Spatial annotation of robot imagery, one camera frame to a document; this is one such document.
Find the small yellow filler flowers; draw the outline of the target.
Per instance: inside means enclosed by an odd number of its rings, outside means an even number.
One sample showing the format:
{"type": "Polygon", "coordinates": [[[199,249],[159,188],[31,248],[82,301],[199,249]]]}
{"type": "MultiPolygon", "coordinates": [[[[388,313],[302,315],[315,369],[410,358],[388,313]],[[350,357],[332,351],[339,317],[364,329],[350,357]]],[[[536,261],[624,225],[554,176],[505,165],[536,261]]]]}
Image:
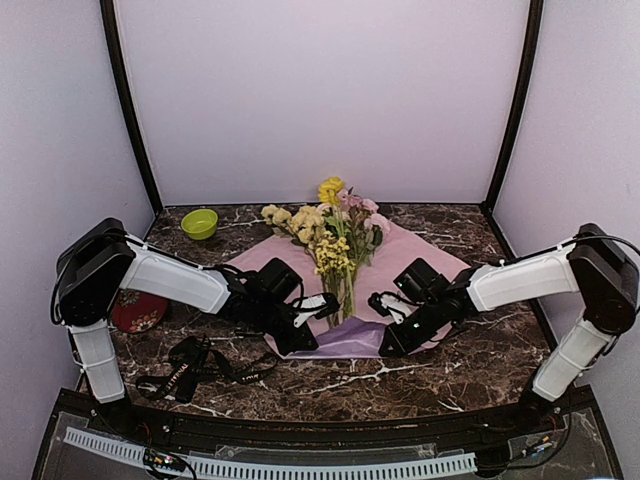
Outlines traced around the small yellow filler flowers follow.
{"type": "Polygon", "coordinates": [[[350,246],[345,237],[335,237],[325,231],[316,244],[315,274],[321,278],[323,290],[333,294],[338,301],[338,311],[330,314],[330,328],[339,326],[355,311],[354,279],[356,266],[349,257],[350,246]]]}

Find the yellow rose stem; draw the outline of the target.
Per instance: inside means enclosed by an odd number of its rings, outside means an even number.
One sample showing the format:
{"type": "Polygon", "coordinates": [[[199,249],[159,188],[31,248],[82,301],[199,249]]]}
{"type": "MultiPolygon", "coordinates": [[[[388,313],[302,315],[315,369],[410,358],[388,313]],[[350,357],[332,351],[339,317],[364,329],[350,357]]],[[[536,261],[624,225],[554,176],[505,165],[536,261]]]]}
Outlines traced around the yellow rose stem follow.
{"type": "Polygon", "coordinates": [[[326,231],[335,237],[345,237],[349,233],[349,227],[341,203],[340,192],[344,188],[344,182],[339,177],[331,177],[318,187],[318,199],[321,202],[322,215],[325,218],[326,231]]]}

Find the yellow daisy bunch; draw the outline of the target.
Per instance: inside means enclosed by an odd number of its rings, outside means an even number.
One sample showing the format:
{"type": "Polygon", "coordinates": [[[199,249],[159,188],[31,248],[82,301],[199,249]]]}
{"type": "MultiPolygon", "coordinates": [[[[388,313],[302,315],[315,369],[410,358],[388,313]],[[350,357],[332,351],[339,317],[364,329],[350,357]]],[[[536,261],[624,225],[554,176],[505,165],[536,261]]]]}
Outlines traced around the yellow daisy bunch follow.
{"type": "Polygon", "coordinates": [[[271,204],[262,208],[261,215],[276,236],[290,237],[293,244],[307,249],[313,250],[325,235],[325,218],[314,206],[301,206],[292,214],[271,204]]]}

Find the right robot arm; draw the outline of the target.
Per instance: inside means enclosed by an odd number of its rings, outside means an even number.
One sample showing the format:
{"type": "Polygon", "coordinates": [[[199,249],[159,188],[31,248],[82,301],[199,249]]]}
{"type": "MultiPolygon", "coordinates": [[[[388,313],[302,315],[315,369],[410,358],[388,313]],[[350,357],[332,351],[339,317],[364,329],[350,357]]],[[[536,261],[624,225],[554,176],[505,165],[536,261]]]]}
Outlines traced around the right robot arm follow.
{"type": "Polygon", "coordinates": [[[383,357],[415,352],[447,324],[507,305],[543,305],[572,298],[576,320],[533,375],[528,396],[510,413],[521,434],[534,432],[549,405],[628,332],[639,315],[639,248],[587,223],[551,247],[467,267],[447,278],[424,259],[415,259],[395,279],[396,291],[370,295],[369,305],[391,317],[382,337],[383,357]]]}

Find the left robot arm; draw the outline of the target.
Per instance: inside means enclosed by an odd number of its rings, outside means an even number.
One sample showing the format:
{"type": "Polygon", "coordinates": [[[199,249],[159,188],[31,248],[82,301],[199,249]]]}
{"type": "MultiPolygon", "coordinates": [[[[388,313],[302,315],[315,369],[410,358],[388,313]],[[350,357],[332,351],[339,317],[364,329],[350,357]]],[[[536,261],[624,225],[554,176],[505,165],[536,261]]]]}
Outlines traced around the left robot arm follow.
{"type": "Polygon", "coordinates": [[[50,315],[68,329],[76,362],[104,404],[103,421],[131,436],[141,415],[124,400],[111,325],[142,333],[174,301],[269,335],[282,356],[314,351],[318,343],[308,319],[334,314],[339,304],[331,293],[292,296],[303,290],[302,278],[279,258],[258,271],[202,266],[128,235],[119,220],[107,218],[58,257],[50,315]]]}

